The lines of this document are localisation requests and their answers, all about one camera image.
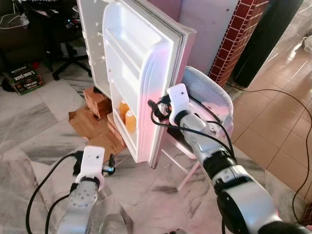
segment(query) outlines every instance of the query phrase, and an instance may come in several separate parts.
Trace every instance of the bottle cap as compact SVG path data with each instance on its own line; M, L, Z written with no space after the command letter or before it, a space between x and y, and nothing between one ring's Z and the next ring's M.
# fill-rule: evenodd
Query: bottle cap
M129 110L129 111L127 111L127 113L126 113L126 116L132 117L132 116L133 116L133 113Z

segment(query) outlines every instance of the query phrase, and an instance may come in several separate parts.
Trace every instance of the robotic arm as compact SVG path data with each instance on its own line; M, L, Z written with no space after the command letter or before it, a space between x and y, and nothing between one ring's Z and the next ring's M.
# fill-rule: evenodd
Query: robotic arm
M168 96L162 100L170 102L169 121L172 125L212 135L208 124L190 113L189 97L184 84L169 88L167 93ZM165 119L156 103L150 100L149 106L160 121ZM219 210L232 233L311 233L300 225L283 222L268 192L219 143L193 132L182 133L211 179Z

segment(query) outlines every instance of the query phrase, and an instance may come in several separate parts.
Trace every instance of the marble floor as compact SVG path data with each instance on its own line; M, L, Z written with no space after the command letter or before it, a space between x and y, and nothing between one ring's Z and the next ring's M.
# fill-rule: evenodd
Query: marble floor
M69 152L83 149L86 140L68 123L68 112L84 105L82 90L93 85L86 72L74 65L61 80L54 81L45 67L39 68L45 86L18 96L0 89L0 234L24 234L28 200L53 164ZM170 144L167 151L186 168L195 163ZM262 184L287 221L294 221L291 200L294 192L267 170L235 148L239 163ZM106 214L121 213L129 233L163 234L177 228L189 234L221 233L221 216L213 188L201 168L178 191L185 174L161 155L156 169L136 164L125 150L117 156L116 173L106 177L92 226L97 230ZM31 212L33 233L44 233L47 209L67 194L73 181L74 160L62 163L40 191ZM298 197L300 215L306 202ZM54 210L51 233L64 214L66 200Z

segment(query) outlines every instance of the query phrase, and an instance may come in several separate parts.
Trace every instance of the white mini fridge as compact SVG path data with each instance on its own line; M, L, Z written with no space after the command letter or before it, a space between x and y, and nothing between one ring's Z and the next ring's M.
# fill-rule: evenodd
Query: white mini fridge
M94 84L112 100L135 162L152 166L165 130L152 123L147 102L181 82L196 31L145 0L78 0L78 6ZM134 133L121 120L122 100L136 117Z

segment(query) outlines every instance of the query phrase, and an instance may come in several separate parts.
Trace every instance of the floor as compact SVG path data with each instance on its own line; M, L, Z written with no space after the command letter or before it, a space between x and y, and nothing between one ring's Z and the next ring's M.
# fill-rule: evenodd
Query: floor
M92 80L75 66L68 68L59 81L54 81L44 66L39 73L45 85L28 94L18 96L0 89L0 234L25 233L25 211L37 184L60 157L83 149L86 143L67 118L68 112L85 104L82 90L92 86ZM240 139L244 133L234 137ZM185 168L195 163L170 144L165 147ZM236 147L234 150L238 162L271 194L281 217L294 221L291 208L294 191L245 153ZM98 230L106 214L119 212L129 233L163 234L176 228L184 228L188 234L205 234L207 230L221 233L215 193L201 169L178 191L185 174L165 155L161 155L155 170L146 163L136 164L127 150L117 156L117 162L116 173L106 177L106 187L99 194L92 230ZM31 211L33 233L43 233L47 209L69 192L74 163L73 159L66 160L41 189ZM62 201L52 214L53 233L66 202ZM296 199L299 216L306 205L301 197Z
M312 55L300 45L252 82L248 90L282 90L312 111ZM293 190L300 187L308 171L305 138L310 125L304 108L282 93L243 93L234 101L234 145ZM311 136L308 147L312 149ZM312 173L299 192L308 201L312 201L311 185Z

